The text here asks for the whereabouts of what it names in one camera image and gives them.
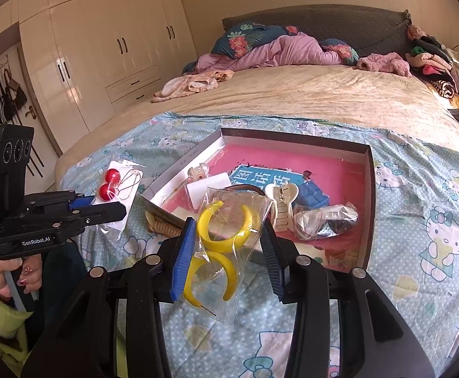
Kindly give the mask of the green sleeve left forearm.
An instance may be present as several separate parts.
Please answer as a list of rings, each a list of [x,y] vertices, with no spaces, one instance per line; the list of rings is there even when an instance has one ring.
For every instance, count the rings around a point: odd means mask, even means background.
[[[28,312],[19,312],[0,299],[0,361],[6,371],[20,377],[28,356],[27,334],[24,322],[30,317]]]

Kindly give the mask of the left hand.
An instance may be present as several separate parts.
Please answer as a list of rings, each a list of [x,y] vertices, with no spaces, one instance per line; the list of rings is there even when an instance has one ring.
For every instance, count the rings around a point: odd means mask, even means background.
[[[25,293],[32,293],[41,288],[42,259],[40,254],[25,259],[0,260],[0,299],[2,301],[9,301],[12,297],[11,289],[5,280],[5,272],[17,269],[21,271],[17,285]]]

